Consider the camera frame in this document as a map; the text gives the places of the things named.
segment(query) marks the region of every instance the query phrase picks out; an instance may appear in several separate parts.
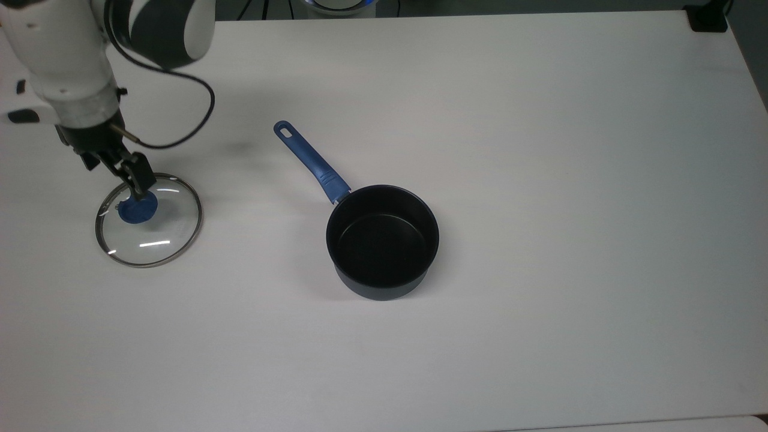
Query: table surface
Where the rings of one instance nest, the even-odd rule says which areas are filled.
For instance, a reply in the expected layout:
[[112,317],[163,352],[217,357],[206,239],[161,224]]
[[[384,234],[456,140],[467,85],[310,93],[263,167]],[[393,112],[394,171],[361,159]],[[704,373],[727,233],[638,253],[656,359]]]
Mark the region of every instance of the table surface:
[[[128,65],[128,128],[181,136],[194,84]],[[4,74],[13,76],[5,40]],[[768,115],[730,32],[683,12],[220,23],[187,68],[194,246],[97,246],[117,184],[52,127],[0,126],[5,430],[474,431],[768,411]],[[353,188],[421,196],[441,244],[368,301],[333,209],[273,135]]]

